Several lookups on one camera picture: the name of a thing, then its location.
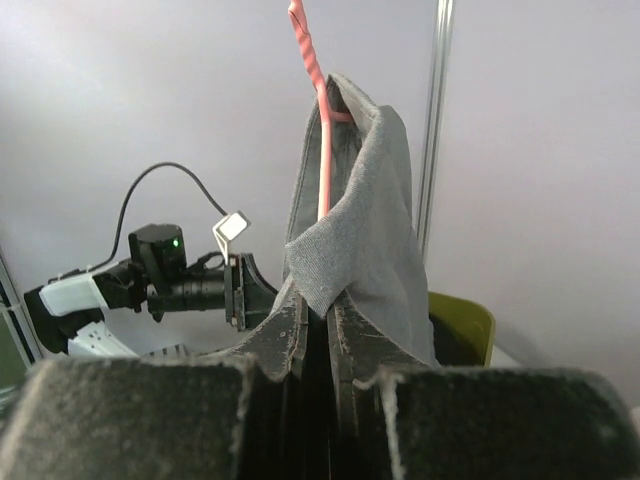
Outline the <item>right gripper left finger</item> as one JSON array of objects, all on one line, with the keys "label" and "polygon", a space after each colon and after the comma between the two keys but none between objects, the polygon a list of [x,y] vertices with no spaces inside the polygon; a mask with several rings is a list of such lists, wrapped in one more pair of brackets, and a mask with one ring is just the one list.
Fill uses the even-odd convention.
[{"label": "right gripper left finger", "polygon": [[307,305],[292,284],[233,348],[37,364],[1,417],[5,479],[301,479]]}]

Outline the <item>pink hanger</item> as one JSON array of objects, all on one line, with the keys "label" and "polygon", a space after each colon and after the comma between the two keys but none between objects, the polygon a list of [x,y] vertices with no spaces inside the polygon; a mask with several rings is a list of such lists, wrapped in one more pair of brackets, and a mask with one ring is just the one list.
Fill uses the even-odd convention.
[{"label": "pink hanger", "polygon": [[318,219],[322,219],[330,210],[332,122],[349,122],[352,118],[347,113],[334,111],[330,106],[325,77],[322,73],[313,45],[303,2],[300,0],[291,0],[288,6],[288,16],[294,30],[304,67],[316,91],[321,122],[317,217]]}]

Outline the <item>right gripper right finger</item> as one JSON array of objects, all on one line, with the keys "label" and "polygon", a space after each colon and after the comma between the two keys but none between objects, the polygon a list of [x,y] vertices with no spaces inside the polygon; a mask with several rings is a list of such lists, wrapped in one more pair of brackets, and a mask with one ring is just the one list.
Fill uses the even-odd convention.
[{"label": "right gripper right finger", "polygon": [[327,317],[337,479],[635,479],[639,436],[603,377],[430,368],[340,295]]}]

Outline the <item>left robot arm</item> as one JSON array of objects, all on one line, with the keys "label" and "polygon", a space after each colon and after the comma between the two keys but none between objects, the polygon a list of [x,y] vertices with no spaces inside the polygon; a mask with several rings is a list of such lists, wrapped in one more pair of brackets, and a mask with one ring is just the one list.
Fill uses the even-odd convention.
[{"label": "left robot arm", "polygon": [[36,336],[52,353],[130,356],[107,328],[107,310],[165,314],[222,310],[228,324],[252,330],[266,319],[277,291],[250,253],[210,252],[186,259],[182,229],[148,224],[128,236],[130,256],[93,272],[73,270],[24,295]]}]

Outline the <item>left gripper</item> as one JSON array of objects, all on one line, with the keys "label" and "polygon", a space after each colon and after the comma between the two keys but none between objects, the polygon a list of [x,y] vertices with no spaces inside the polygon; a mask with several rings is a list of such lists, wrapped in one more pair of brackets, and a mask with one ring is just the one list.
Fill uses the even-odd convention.
[{"label": "left gripper", "polygon": [[229,256],[224,268],[225,319],[236,330],[256,328],[270,314],[278,290],[260,273],[251,253]]}]

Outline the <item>grey shirt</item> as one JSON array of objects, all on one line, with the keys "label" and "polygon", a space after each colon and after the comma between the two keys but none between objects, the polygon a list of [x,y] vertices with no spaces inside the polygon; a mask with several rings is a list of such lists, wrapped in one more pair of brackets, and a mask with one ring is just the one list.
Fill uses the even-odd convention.
[{"label": "grey shirt", "polygon": [[341,293],[381,333],[435,366],[428,285],[413,227],[412,173],[405,125],[349,78],[332,74],[333,106],[350,114],[332,134],[332,207],[317,216],[321,129],[308,121],[291,204],[283,276],[320,317]]}]

